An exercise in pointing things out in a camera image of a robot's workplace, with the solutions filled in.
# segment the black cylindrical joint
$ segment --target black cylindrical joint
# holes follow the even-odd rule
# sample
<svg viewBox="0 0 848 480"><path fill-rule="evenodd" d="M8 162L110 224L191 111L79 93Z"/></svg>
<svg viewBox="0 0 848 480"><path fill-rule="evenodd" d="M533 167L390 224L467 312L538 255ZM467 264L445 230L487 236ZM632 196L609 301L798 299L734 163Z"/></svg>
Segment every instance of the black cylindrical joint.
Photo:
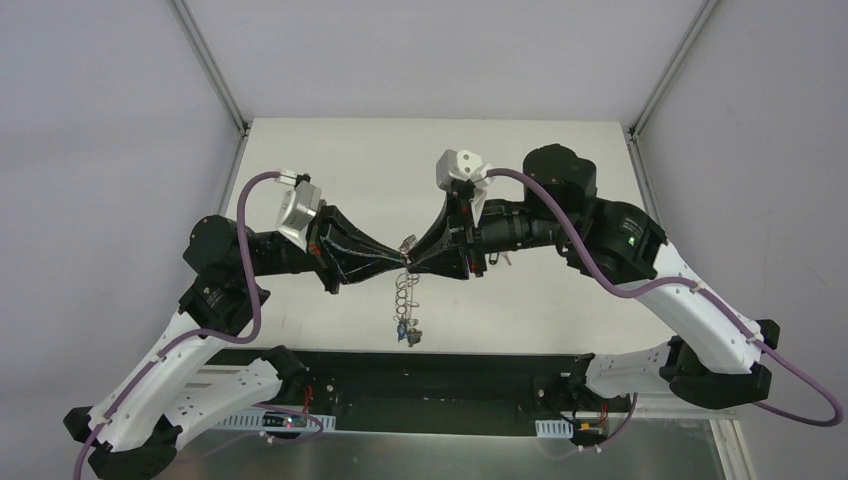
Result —
<svg viewBox="0 0 848 480"><path fill-rule="evenodd" d="M598 193L594 163L578 157L570 148L554 144L528 153L523 170L554 197L572 221L579 222L589 214ZM524 189L524 202L537 218L554 219L548 206L528 188Z"/></svg>
<svg viewBox="0 0 848 480"><path fill-rule="evenodd" d="M254 233L247 229L247 244L256 275L314 272L320 269L314 256L304 252L276 231ZM236 222L220 215L203 218L191 231L183 259L198 275L226 283L244 277Z"/></svg>
<svg viewBox="0 0 848 480"><path fill-rule="evenodd" d="M483 253L509 252L553 245L560 226L534 218L520 202L490 200L483 207L477 228Z"/></svg>

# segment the gray wall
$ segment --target gray wall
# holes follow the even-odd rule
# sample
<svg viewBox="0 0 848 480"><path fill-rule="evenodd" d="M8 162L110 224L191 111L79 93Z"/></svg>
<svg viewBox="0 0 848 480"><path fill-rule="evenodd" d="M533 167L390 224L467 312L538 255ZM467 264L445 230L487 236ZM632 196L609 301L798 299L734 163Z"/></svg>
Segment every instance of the gray wall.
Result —
<svg viewBox="0 0 848 480"><path fill-rule="evenodd" d="M0 6L0 476L70 476L191 278L235 131L167 3Z"/></svg>
<svg viewBox="0 0 848 480"><path fill-rule="evenodd" d="M724 2L643 134L671 237L780 351L848 401L848 3ZM774 366L770 402L827 404ZM846 478L848 428L742 409L760 478Z"/></svg>
<svg viewBox="0 0 848 480"><path fill-rule="evenodd" d="M187 3L251 119L629 123L701 1Z"/></svg>

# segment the purple cable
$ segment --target purple cable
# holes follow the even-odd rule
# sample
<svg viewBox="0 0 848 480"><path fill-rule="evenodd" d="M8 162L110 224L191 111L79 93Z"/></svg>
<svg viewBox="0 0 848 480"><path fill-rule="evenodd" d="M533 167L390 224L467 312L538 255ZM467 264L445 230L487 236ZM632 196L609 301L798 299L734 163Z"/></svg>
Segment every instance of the purple cable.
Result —
<svg viewBox="0 0 848 480"><path fill-rule="evenodd" d="M615 438L615 437L619 436L619 434L621 434L621 432L624 430L624 427L626 427L627 424L630 423L630 419L633 418L633 412L636 411L636 400L638 398L639 398L639 394L634 393L633 398L630 400L630 410L627 411L627 416L624 417L624 421L621 422L621 425L619 425L618 428L615 429L615 431L612 433L612 435L610 435L603 442L596 445L597 447L601 447L601 446L605 447L605 446L609 445L609 442L611 442L613 438ZM580 453L580 452L581 452L581 450L575 449L575 450L572 450L572 451L566 453L565 455L562 455L562 456L559 456L559 457L550 457L544 451L542 451L542 454L545 455L545 457L547 457L548 460L553 460L555 462L561 462L561 461L565 460L566 458L574 455L575 453Z"/></svg>
<svg viewBox="0 0 848 480"><path fill-rule="evenodd" d="M314 439L315 439L315 437L317 437L318 435L321 435L321 433L323 433L323 432L324 432L324 424L323 424L323 423L321 423L321 420L318 420L318 419L317 419L317 418L315 418L313 415L310 415L310 414L308 414L308 413L306 413L306 412L301 412L301 411L297 411L297 410L291 410L291 409L288 409L288 408L278 407L278 406L276 406L276 405L268 405L268 404L264 404L264 403L257 403L256 405L254 405L254 407L264 408L264 409L266 409L266 410L272 410L272 411L275 411L275 412L278 412L278 413L283 413L283 414L286 414L286 415L291 415L291 416L293 416L293 417L295 417L295 416L296 416L296 417L303 417L303 418L305 418L305 419L307 419L307 420L312 421L312 422L313 422L313 423L315 423L316 425L318 425L318 431L313 432L313 433L310 433L309 435L303 435L303 434L300 434L300 435L298 435L298 436L297 436L297 437L295 437L295 438L276 438L276 437L268 437L268 438L270 438L270 439L271 439L271 442L272 442L272 443L274 443L274 444L279 445L279 444L291 444L291 443L303 443L303 442L308 442L308 441L310 441L310 440L314 440ZM174 464L176 464L176 465L184 465L184 464L186 464L186 463L191 463L191 462L195 462L195 461L197 461L197 460L202 460L202 459L204 459L204 458L211 457L212 455L215 455L216 453L218 453L218 452L220 452L220 451L222 451L222 450L226 449L227 447L229 447L229 446L231 446L231 445L234 445L234 444L236 444L236 443L238 443L238 442L240 442L240 441L244 440L244 439L245 439L245 438L247 438L247 437L255 437L255 436L256 436L256 432L250 432L250 433L245 433L245 434L243 434L243 435L239 435L239 436L237 436L237 437L235 437L235 438L232 438L232 439L230 439L230 440L228 440L228 441L224 442L224 443L223 443L223 444L221 444L221 445L218 445L217 447L213 448L212 450L209 450L208 452L204 452L204 453L202 453L202 454L200 454L200 455L197 455L197 456L194 456L194 457L191 457L191 458L186 458L185 460L175 460L175 461L174 461Z"/></svg>
<svg viewBox="0 0 848 480"><path fill-rule="evenodd" d="M586 265L586 268L589 270L589 273L592 274L592 277L601 284L604 290L615 295L619 298L636 298L640 295L644 295L651 290L661 287L663 285L668 285L672 283L676 283L679 285L683 285L688 287L689 289L695 289L698 287L698 284L694 281L684 278L684 277L666 277L659 278L657 280L653 280L645 285L642 285L639 288L633 290L622 290L615 285L612 284L598 266L595 264L594 259L592 259L592 255L586 249L586 246L580 240L580 235L578 235L577 230L568 220L568 216L566 216L565 212L562 211L562 208L559 204L554 200L554 198L549 194L541 185L539 185L535 180L524 175L521 172L517 172L515 170L511 170L509 168L493 168L489 170L488 176L490 177L509 177L514 180L518 180L523 183L524 186L533 191L543 202L545 205L551 209L551 212L556 217L559 224L562 225L562 228L565 229L566 235L568 235L569 240L571 240L572 246L577 251L577 254L580 256L580 259L583 260L583 264ZM788 370L790 373L800 378L804 383L813 388L816 392L819 393L825 400L830 403L830 406L833 407L833 417L829 420L816 420L807 417L801 417L799 415L795 415L794 413L789 413L784 410L781 410L776 407L772 407L771 405L767 405L762 402L754 402L754 405L762 408L763 410L769 411L776 415L779 415L784 418L788 418L790 420L794 420L799 423L803 423L806 425L812 425L815 427L834 427L842 423L842 418L844 416L842 405L839 403L839 400L823 385L821 385L814 378L809 376L807 373L802 371L800 368L793 365L789 360L785 359L782 355L774 351L771 347L766 345L762 340L756 338L756 336L748 330L748 327L742 323L742 320L736 317L736 314L728 307L717 295L711 292L709 289L703 288L698 289L698 293L700 293L704 298L710 301L724 316L727 317L728 320L737 328L739 332L742 333L751 343L759 347L763 352L772 357L777 363L779 363L783 368Z"/></svg>
<svg viewBox="0 0 848 480"><path fill-rule="evenodd" d="M238 199L238 205L236 208L236 235L239 241L239 252L241 253L241 263L244 268L244 276L247 282L247 292L250 297L250 306L253 309L253 328L246 337L235 337L232 335L226 335L221 332L216 332L215 330L210 330L206 328L198 328L195 330L190 330L181 335L176 336L173 340L168 342L162 349L156 352L156 355L164 359L168 352L174 349L177 345L179 345L182 341L187 338L195 337L198 335L207 335L210 337L218 338L230 343L234 343L237 345L244 345L246 343L250 343L259 336L259 329L262 327L262 304L259 301L259 287L256 285L256 274L253 271L253 262L250 260L250 250L248 249L247 244L247 227L245 225L245 207L247 206L247 197L250 194L250 191L253 190L253 187L256 186L257 183L269 180L272 178L277 178L280 176L279 172L265 172L256 175L247 181L244 185L244 188L241 191ZM142 378L147 375L148 372L157 364L158 362L148 362L138 373L132 378L132 380L127 383L127 386L121 390L121 393L118 394L115 401L112 402L112 405L106 409L106 412L103 413L103 418L109 420L112 418L112 415L118 410L124 400L127 399L129 394L133 391L133 389L141 382ZM80 450L79 455L77 455L77 461L74 464L74 480L81 480L82 478L82 466L85 463L85 456L88 453L88 449L91 448L92 444L94 444L94 440L100 435L100 432L103 430L104 424L98 424L94 427L94 430L91 431L91 434L83 443L82 449Z"/></svg>

